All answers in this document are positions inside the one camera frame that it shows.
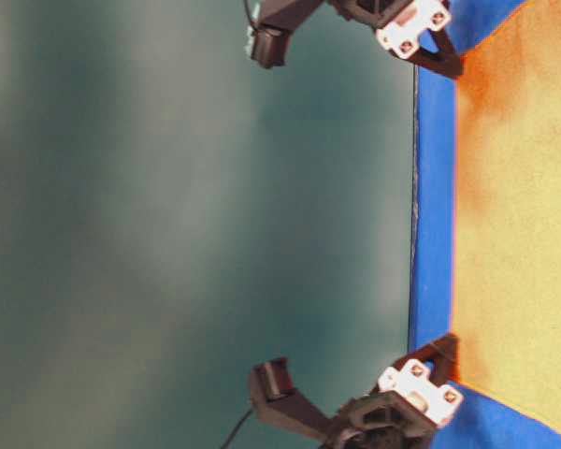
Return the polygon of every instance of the orange fabric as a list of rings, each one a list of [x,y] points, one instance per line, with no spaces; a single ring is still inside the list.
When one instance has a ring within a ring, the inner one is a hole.
[[[528,0],[457,84],[460,382],[561,433],[561,0]]]

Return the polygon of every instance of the gripper jaw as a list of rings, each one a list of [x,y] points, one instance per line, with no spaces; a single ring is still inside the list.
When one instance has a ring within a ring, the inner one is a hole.
[[[441,386],[453,377],[458,342],[459,339],[454,334],[446,334],[397,359],[393,363],[393,368],[402,369],[413,358],[422,363],[432,362],[433,368],[429,381],[436,386]]]
[[[250,396],[261,421],[319,442],[326,441],[332,421],[293,387],[286,358],[252,368]]]

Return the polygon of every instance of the black metal part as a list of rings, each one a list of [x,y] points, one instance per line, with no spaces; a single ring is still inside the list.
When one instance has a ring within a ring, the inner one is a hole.
[[[397,359],[393,367],[401,369],[412,358],[432,362],[429,380],[440,386],[453,373],[456,352],[457,337],[446,334]],[[250,394],[258,419],[317,440],[323,449],[425,449],[437,431],[407,400],[377,385],[328,418],[293,387],[285,357],[252,368]]]
[[[262,0],[260,13],[252,31],[251,58],[264,68],[285,64],[292,33],[324,0]],[[393,21],[412,0],[326,0],[346,20],[355,19],[372,31],[384,28]],[[449,8],[450,2],[442,0]],[[460,57],[446,31],[429,32],[438,51],[420,48],[407,61],[442,76],[457,79],[463,73]]]

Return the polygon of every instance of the white bracket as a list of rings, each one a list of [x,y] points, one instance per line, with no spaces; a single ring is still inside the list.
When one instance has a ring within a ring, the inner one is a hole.
[[[430,368],[412,358],[401,371],[387,368],[378,380],[378,387],[382,392],[397,392],[438,428],[445,427],[453,419],[464,397],[449,384],[435,386],[428,380],[429,376]]]
[[[451,21],[451,13],[439,0],[413,0],[392,22],[376,30],[376,39],[387,51],[409,59],[420,49],[420,35],[440,31]]]

